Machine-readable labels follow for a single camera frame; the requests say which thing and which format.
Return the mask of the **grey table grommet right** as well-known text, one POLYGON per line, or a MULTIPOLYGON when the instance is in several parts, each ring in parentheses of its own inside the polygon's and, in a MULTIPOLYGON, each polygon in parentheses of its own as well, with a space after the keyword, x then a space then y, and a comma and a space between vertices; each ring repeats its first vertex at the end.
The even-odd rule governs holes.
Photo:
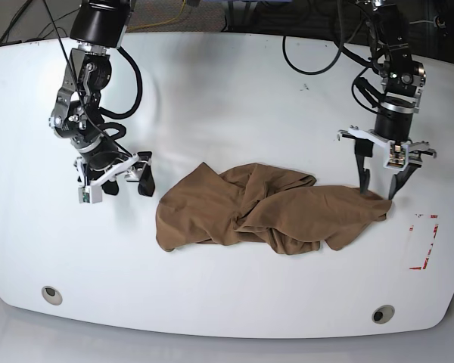
POLYGON ((395 313, 395 308, 392 305, 380 306, 372 314, 372 321, 375 324, 386 324, 395 313))

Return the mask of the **red tape rectangle marking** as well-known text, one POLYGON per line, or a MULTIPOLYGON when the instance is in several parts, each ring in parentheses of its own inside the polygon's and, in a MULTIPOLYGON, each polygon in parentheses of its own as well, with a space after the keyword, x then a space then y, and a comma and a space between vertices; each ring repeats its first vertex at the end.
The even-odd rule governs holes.
POLYGON ((416 214, 409 228, 404 253, 404 266, 410 271, 427 268, 437 236, 440 217, 437 214, 416 214))

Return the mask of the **grey table grommet left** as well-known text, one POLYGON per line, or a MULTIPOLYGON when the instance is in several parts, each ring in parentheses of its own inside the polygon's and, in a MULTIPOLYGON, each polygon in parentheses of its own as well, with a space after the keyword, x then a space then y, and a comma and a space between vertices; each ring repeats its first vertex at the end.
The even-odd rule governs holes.
POLYGON ((63 302, 61 293, 53 287, 45 286, 42 288, 42 297, 53 306, 59 306, 63 302))

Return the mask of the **grey table grommet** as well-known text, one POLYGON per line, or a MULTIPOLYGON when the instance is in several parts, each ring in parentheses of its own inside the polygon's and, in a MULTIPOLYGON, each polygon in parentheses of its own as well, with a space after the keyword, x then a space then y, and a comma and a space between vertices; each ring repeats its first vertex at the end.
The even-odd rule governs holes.
POLYGON ((395 308, 392 305, 380 306, 372 314, 372 321, 375 324, 386 324, 395 313, 395 308))
POLYGON ((63 302, 61 293, 53 287, 45 286, 42 288, 42 297, 53 306, 59 306, 63 302))

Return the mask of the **brown t-shirt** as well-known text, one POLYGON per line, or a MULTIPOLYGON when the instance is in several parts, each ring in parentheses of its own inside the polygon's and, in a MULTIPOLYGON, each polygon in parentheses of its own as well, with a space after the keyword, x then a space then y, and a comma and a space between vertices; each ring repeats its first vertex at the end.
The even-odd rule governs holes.
POLYGON ((374 222, 391 201, 342 185, 317 185, 313 175, 251 163, 223 173, 200 164, 160 199, 159 246, 172 252, 189 244, 269 245, 299 255, 327 244, 338 251, 374 222))

